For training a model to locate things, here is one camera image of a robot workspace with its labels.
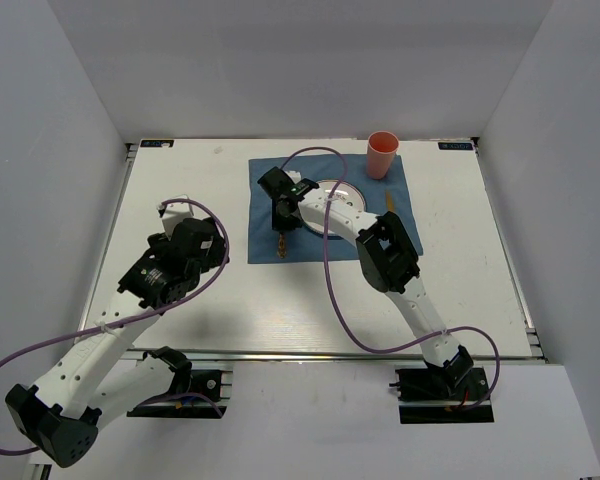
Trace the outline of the gold fork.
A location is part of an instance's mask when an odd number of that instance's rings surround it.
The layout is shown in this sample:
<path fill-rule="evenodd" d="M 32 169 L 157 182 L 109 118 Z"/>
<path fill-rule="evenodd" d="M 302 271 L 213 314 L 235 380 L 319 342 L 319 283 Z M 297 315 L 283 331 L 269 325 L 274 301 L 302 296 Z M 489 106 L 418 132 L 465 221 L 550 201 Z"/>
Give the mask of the gold fork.
<path fill-rule="evenodd" d="M 280 232 L 278 236 L 277 256 L 280 259 L 285 259 L 287 257 L 286 234 L 284 232 Z"/>

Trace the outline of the white plate with red characters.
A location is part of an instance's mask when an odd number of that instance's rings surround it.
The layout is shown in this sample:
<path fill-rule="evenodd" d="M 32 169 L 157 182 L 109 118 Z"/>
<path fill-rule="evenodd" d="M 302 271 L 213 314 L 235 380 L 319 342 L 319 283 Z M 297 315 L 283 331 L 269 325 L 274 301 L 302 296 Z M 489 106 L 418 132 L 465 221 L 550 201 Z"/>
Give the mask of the white plate with red characters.
<path fill-rule="evenodd" d="M 337 181 L 335 179 L 318 181 L 319 187 L 324 191 L 325 194 L 329 194 L 336 183 Z M 366 201 L 362 192 L 354 185 L 346 181 L 340 184 L 339 188 L 335 192 L 335 197 L 358 210 L 366 210 Z M 323 227 L 316 222 L 304 220 L 303 223 L 310 232 L 316 235 L 322 235 L 324 233 Z"/>

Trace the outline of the blue cloth napkin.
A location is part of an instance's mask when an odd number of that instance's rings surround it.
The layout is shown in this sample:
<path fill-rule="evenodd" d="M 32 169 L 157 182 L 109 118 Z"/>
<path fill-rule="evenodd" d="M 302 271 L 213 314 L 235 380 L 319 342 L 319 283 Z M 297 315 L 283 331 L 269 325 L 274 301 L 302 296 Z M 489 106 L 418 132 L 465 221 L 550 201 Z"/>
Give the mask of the blue cloth napkin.
<path fill-rule="evenodd" d="M 341 176 L 345 182 L 357 189 L 365 200 L 365 209 L 371 213 L 387 211 L 386 197 L 393 201 L 395 213 L 400 217 L 417 254 L 423 254 L 423 246 L 412 211 L 409 188 L 402 159 L 394 158 L 387 175 L 373 180 L 366 174 L 366 156 L 347 154 L 348 169 L 334 154 L 312 154 L 297 156 L 284 166 L 286 171 L 297 171 L 303 178 L 334 183 Z M 250 264 L 281 263 L 278 256 L 279 234 L 271 225 L 271 200 L 257 181 L 271 168 L 283 165 L 282 157 L 251 159 L 249 161 L 250 206 L 248 226 L 248 262 Z M 285 235 L 286 257 L 291 263 L 320 262 L 323 259 L 323 240 L 320 229 L 307 227 L 296 229 Z"/>

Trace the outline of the gold knife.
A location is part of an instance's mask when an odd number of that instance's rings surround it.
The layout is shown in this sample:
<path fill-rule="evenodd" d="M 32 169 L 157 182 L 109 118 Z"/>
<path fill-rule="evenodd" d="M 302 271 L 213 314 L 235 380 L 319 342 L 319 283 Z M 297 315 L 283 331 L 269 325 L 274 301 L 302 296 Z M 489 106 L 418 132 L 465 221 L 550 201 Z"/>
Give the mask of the gold knife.
<path fill-rule="evenodd" d="M 387 206 L 388 211 L 395 213 L 396 212 L 395 204 L 394 204 L 392 195 L 389 190 L 385 191 L 385 201 L 386 201 L 386 206 Z"/>

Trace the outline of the pink plastic cup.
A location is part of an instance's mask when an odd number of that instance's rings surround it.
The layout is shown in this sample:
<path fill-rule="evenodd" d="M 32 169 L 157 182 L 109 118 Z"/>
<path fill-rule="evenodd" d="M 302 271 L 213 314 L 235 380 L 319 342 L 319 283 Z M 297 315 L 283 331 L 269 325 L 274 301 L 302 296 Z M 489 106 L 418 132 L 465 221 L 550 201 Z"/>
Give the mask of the pink plastic cup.
<path fill-rule="evenodd" d="M 372 133 L 367 143 L 367 175 L 374 180 L 383 179 L 389 171 L 398 148 L 399 139 L 393 133 L 387 131 Z"/>

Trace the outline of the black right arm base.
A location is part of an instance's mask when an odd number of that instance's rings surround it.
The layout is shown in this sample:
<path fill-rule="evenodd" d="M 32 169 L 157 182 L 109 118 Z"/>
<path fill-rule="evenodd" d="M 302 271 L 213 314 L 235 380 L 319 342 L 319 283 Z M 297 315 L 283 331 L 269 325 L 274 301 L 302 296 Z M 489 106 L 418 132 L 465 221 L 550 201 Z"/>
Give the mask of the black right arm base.
<path fill-rule="evenodd" d="M 397 395 L 402 425 L 486 424 L 495 421 L 483 368 L 473 368 L 456 390 L 427 369 L 395 371 L 389 391 Z"/>

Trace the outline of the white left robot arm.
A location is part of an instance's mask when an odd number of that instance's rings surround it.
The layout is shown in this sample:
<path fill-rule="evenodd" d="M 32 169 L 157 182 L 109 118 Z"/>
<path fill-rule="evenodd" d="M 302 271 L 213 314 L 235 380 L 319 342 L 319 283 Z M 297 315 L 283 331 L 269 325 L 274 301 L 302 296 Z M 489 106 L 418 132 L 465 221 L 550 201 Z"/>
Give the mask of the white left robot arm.
<path fill-rule="evenodd" d="M 109 311 L 47 373 L 7 393 L 18 430 L 57 466 L 74 465 L 108 424 L 139 407 L 217 406 L 219 386 L 209 386 L 171 347 L 150 349 L 127 373 L 109 375 L 163 314 L 204 290 L 204 274 L 219 274 L 228 263 L 224 226 L 212 213 L 194 217 L 196 205 L 185 196 L 161 203 L 163 229 L 148 237 L 145 252 L 119 280 Z"/>

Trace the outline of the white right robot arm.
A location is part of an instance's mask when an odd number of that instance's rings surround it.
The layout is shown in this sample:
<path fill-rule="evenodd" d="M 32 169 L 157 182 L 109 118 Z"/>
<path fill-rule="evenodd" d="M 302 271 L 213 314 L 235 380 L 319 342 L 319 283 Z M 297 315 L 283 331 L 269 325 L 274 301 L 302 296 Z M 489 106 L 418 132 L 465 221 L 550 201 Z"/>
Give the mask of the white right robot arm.
<path fill-rule="evenodd" d="M 391 300 L 420 341 L 439 396 L 452 399 L 466 389 L 473 360 L 427 296 L 418 254 L 397 214 L 357 209 L 309 179 L 292 180 L 278 167 L 264 173 L 258 185 L 272 200 L 275 227 L 289 231 L 305 221 L 320 224 L 356 248 L 366 282 Z"/>

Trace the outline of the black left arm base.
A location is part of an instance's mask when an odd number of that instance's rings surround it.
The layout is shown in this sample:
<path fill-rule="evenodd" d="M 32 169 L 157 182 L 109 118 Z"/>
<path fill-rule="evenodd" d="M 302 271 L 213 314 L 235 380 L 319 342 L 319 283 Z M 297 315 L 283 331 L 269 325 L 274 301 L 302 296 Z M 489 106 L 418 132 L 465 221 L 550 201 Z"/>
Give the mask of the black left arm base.
<path fill-rule="evenodd" d="M 128 418 L 222 418 L 231 397 L 233 368 L 217 362 L 193 362 L 188 375 L 176 377 L 161 401 L 144 401 Z"/>

